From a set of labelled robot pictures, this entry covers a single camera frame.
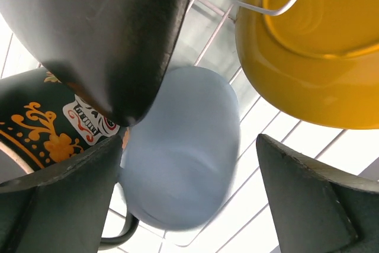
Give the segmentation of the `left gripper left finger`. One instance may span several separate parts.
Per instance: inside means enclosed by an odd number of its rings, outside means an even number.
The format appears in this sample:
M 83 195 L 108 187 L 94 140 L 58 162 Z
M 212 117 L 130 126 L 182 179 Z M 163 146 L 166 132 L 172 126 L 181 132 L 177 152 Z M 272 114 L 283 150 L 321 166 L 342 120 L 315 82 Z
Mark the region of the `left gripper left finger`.
M 115 135 L 1 184 L 1 252 L 98 252 L 122 153 Z

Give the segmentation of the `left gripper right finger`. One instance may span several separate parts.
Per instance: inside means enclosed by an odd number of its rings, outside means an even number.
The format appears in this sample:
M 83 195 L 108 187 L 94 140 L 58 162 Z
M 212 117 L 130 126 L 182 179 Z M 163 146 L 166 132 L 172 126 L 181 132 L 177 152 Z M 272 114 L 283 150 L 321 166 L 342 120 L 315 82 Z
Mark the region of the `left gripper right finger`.
M 266 134 L 256 151 L 281 252 L 378 252 L 378 182 Z

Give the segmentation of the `light blue plastic cup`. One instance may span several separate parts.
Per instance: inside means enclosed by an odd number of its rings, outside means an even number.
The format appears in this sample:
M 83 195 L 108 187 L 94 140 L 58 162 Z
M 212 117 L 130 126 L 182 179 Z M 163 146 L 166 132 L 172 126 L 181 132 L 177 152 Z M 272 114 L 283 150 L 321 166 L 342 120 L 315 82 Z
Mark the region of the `light blue plastic cup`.
M 127 210 L 163 230 L 205 224 L 227 197 L 239 143 L 231 85 L 206 68 L 169 71 L 146 117 L 130 129 L 120 177 Z

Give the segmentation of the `red black lacquer cup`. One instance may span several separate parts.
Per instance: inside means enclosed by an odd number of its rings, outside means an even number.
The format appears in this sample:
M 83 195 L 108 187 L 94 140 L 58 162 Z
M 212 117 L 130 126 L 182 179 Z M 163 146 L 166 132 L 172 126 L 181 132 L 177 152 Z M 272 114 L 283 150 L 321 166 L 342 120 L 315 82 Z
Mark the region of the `red black lacquer cup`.
M 109 121 L 45 68 L 1 79 L 1 184 L 85 152 L 127 132 Z M 139 221 L 127 213 L 117 246 L 128 241 Z

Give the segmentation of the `black floral square plate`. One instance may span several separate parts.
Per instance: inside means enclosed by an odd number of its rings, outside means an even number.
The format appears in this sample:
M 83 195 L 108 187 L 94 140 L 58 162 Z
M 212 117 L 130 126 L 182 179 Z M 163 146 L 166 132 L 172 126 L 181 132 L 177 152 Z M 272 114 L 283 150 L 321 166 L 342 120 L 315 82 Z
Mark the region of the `black floral square plate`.
M 1 0 L 24 47 L 102 115 L 132 126 L 149 111 L 190 0 Z

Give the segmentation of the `yellow round plate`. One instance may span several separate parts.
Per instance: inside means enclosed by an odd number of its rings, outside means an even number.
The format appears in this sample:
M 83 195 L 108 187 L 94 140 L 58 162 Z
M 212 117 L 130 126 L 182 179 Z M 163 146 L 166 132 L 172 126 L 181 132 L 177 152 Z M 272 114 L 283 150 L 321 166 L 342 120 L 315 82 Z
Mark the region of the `yellow round plate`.
M 378 127 L 378 0 L 296 0 L 277 16 L 240 7 L 236 46 L 277 109 L 327 127 Z

